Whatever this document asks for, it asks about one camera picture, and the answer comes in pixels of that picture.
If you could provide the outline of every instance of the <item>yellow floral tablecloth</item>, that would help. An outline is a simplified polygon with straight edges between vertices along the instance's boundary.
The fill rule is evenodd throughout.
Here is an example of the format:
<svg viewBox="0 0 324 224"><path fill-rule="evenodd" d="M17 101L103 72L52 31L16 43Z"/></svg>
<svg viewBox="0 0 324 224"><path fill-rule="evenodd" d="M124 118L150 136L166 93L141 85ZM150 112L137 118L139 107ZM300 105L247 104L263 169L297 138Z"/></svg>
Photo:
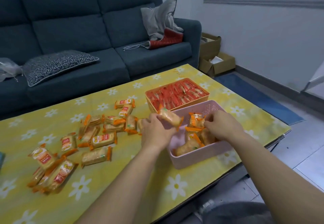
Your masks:
<svg viewBox="0 0 324 224"><path fill-rule="evenodd" d="M32 193L27 188L27 182L38 167L27 155L42 143L51 151L60 152L60 138L77 132L78 122L87 114L117 115L119 110L114 110L113 106L116 100L134 98L136 108L132 114L147 117L150 111L144 92L186 77L208 90L209 99L235 116L246 132L262 145L290 130L288 125L190 65L3 120L0 121L0 151L6 153L6 159L0 173L1 223L73 223L140 150L141 136L118 133L111 162L84 169L78 167L63 190L49 196ZM70 158L79 162L80 155L81 152ZM240 162L232 150L176 170L164 151L155 165L135 223L145 224L160 218Z"/></svg>

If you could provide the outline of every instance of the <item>pillow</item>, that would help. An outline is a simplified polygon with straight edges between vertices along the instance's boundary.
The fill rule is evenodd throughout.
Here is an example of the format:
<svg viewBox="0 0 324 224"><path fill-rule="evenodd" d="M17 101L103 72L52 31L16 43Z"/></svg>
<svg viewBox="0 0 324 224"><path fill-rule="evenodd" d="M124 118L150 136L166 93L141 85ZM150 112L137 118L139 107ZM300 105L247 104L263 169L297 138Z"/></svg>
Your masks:
<svg viewBox="0 0 324 224"><path fill-rule="evenodd" d="M156 8L141 8L143 24L150 40L161 40L165 28L183 32L183 29L178 27L173 19L176 5L177 0L166 0Z"/></svg>
<svg viewBox="0 0 324 224"><path fill-rule="evenodd" d="M22 66L22 71L26 76L28 86L33 87L63 71L68 71L98 60L99 58L90 54L75 50L66 50L31 58Z"/></svg>

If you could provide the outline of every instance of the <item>sofa armrest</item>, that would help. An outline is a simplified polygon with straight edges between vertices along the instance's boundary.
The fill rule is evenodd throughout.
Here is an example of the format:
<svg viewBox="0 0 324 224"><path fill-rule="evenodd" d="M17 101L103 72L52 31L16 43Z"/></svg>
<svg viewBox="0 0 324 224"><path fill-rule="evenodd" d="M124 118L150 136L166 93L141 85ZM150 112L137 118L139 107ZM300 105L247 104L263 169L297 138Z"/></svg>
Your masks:
<svg viewBox="0 0 324 224"><path fill-rule="evenodd" d="M192 49L192 58L198 68L199 62L199 49L200 49L200 39L201 39L201 24L197 20L190 19L178 19L175 18L174 22L177 26L183 29L183 41L189 42Z"/></svg>

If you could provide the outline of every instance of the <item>dark blue sofa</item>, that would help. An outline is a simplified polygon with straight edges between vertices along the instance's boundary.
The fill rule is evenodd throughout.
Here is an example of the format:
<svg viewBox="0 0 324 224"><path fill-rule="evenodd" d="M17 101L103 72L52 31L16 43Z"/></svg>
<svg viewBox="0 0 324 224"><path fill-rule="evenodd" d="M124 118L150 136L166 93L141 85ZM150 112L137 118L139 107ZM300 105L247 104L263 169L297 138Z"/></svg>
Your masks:
<svg viewBox="0 0 324 224"><path fill-rule="evenodd" d="M184 42L156 50L124 46L148 40L141 7L162 0L0 0L0 57L30 58L79 50L99 57L35 87L18 76L0 82L0 119L80 97L183 64L198 67L201 24L175 19Z"/></svg>

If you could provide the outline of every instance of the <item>basket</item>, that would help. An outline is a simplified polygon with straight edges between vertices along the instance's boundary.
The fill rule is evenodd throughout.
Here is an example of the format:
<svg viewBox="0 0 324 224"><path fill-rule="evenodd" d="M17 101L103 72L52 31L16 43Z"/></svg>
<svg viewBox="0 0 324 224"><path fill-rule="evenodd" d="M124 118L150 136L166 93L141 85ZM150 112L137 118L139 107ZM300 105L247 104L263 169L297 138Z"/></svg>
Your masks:
<svg viewBox="0 0 324 224"><path fill-rule="evenodd" d="M204 91L207 95L204 96L204 97L201 97L201 98L199 98L199 99L196 99L196 100L190 101L190 102L188 102L188 103L185 103L185 104L183 104L183 105L180 105L180 106L178 106L178 107L176 107L176 108L173 108L173 109L171 109L170 111L175 111L175 110L178 110L178 109L181 109L181 108L184 108L184 107L187 107L187 106L191 106L191 105L194 105L194 104L198 104L198 103L201 103L201 102L204 102L204 101L207 101L207 100L208 100L209 92L207 92L205 89L203 89L202 87L200 87L197 83L195 83L194 81L192 81L190 78L184 78L184 79L182 79L182 81L185 81L185 80L189 80L189 81L191 81L192 83L194 83L195 85L197 85L197 86L198 86L202 91ZM173 84L173 83L176 83L176 82L168 83L168 84L166 84L166 85L164 85L164 86L161 86L161 87L158 87L158 88L155 88L155 89L151 89L151 90L148 90L148 91L145 92L145 97L146 97L146 100L147 100L148 108L150 109L151 112L153 112L153 113L157 113L157 110L156 110L155 107L152 105L150 99L147 97L147 94L148 94L149 92L159 91L160 88L167 87L168 85Z"/></svg>
<svg viewBox="0 0 324 224"><path fill-rule="evenodd" d="M172 154L172 150L174 148L177 148L185 143L185 127L189 124L189 112L202 113L205 116L216 110L224 111L216 101L208 100L199 104L191 105L189 107L173 111L178 116L184 117L182 126L180 127L179 131L172 137L171 142L167 147L172 164L176 169L179 170L186 168L192 164L198 163L208 158L224 154L225 152L232 149L231 145L226 141L219 141L178 157Z"/></svg>

